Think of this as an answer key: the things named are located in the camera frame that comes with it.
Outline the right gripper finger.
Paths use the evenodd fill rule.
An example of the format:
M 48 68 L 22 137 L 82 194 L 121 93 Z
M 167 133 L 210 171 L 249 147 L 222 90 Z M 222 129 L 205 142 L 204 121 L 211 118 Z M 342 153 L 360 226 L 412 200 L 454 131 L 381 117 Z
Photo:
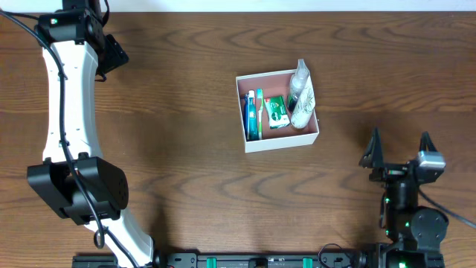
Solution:
M 431 140 L 431 137 L 428 132 L 423 132 L 420 138 L 419 143 L 420 152 L 437 152 L 437 149 L 434 143 Z
M 374 169 L 384 167 L 382 143 L 378 128 L 373 130 L 369 144 L 358 164 L 363 168 Z

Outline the white leaf-print lotion tube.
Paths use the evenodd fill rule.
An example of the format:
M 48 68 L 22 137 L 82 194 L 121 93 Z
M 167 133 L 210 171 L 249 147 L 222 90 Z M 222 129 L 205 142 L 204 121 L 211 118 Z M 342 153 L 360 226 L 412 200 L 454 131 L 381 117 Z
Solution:
M 314 109 L 315 94 L 312 87 L 311 77 L 308 77 L 292 113 L 291 125 L 299 130 L 305 128 L 309 123 Z

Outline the green soap bar pack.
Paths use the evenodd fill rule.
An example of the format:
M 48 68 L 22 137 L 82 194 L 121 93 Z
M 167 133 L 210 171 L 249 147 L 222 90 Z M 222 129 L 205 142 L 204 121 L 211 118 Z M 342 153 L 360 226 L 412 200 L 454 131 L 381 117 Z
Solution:
M 279 129 L 287 127 L 290 124 L 284 97 L 282 95 L 266 98 L 265 108 L 268 115 L 268 125 L 270 129 Z

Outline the clear pump soap bottle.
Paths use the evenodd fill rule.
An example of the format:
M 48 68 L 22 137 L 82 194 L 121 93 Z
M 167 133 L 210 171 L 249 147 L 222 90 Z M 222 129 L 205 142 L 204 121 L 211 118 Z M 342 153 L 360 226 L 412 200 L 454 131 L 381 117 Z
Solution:
M 310 71 L 305 64 L 304 59 L 299 59 L 297 62 L 296 71 L 292 75 L 289 83 L 287 107 L 290 112 L 294 111 L 295 106 L 298 102 L 298 98 L 300 97 L 301 92 L 306 86 L 309 75 Z

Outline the teal toothpaste tube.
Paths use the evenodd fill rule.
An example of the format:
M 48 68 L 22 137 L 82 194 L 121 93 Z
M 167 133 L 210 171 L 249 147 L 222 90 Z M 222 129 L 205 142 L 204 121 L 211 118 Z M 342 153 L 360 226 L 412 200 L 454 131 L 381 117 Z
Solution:
M 255 103 L 255 91 L 248 92 L 248 140 L 256 141 L 258 139 L 257 130 L 257 111 Z

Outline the green white toothbrush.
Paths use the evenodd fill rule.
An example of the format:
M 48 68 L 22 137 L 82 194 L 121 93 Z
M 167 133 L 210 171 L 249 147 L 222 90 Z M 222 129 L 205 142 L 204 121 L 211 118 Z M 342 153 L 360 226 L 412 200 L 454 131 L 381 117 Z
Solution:
M 258 109 L 258 137 L 259 140 L 263 139 L 263 110 L 265 107 L 264 104 L 264 96 L 263 96 L 263 90 L 258 89 L 257 90 L 257 100 L 260 104 L 260 108 Z

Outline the blue disposable razor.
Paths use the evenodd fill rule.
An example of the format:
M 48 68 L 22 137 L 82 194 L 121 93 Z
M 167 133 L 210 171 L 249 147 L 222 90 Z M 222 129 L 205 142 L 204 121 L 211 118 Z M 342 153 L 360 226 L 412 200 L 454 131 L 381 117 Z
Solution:
M 245 140 L 248 140 L 248 93 L 244 94 L 241 99 L 244 101 L 242 109 L 243 128 L 245 132 Z

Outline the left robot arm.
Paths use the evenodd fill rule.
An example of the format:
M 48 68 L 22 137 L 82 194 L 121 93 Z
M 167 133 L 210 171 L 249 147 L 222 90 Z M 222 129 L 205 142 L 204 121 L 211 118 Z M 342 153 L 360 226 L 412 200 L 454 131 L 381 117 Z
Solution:
M 27 170 L 29 185 L 62 219 L 94 234 L 110 258 L 76 258 L 75 267 L 151 267 L 154 242 L 128 209 L 125 173 L 103 158 L 94 86 L 129 60 L 112 35 L 106 1 L 64 0 L 39 17 L 34 34 L 48 71 L 48 134 L 42 163 Z

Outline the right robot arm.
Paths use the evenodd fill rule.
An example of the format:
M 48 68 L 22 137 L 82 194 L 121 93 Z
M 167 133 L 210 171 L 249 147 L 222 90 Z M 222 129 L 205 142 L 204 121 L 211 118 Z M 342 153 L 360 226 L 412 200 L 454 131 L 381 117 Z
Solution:
M 444 267 L 440 244 L 448 228 L 447 216 L 419 204 L 420 186 L 435 182 L 446 161 L 427 132 L 420 139 L 415 159 L 404 164 L 387 163 L 378 129 L 359 161 L 371 169 L 369 180 L 385 189 L 380 205 L 379 227 L 390 243 L 377 243 L 368 253 L 369 267 Z

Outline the white box pink interior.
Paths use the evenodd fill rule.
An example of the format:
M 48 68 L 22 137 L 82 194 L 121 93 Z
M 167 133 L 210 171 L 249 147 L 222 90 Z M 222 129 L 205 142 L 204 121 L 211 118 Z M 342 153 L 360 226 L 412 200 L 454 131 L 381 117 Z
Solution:
M 244 100 L 242 97 L 252 89 L 263 89 L 265 98 L 279 95 L 285 97 L 289 92 L 289 83 L 291 76 L 294 73 L 294 69 L 289 69 L 236 77 L 239 119 L 241 120 L 241 136 L 244 141 L 246 153 L 312 145 L 315 142 L 320 132 L 315 110 L 312 111 L 309 123 L 302 130 L 297 130 L 293 128 L 292 125 L 272 130 L 268 125 L 267 111 L 266 109 L 263 109 L 263 139 L 249 141 L 245 135 L 245 125 L 243 120 Z

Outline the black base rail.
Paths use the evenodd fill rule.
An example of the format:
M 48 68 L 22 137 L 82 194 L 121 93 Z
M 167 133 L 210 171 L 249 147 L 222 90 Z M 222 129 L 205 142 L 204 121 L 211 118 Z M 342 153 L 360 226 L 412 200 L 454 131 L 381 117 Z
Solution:
M 122 264 L 112 255 L 79 255 L 72 258 L 73 267 L 170 267 L 170 268 L 318 268 L 318 267 L 430 267 L 444 268 L 441 254 L 388 252 L 381 261 L 373 254 L 336 249 L 319 254 L 299 255 L 212 255 L 182 252 L 158 255 L 145 264 Z

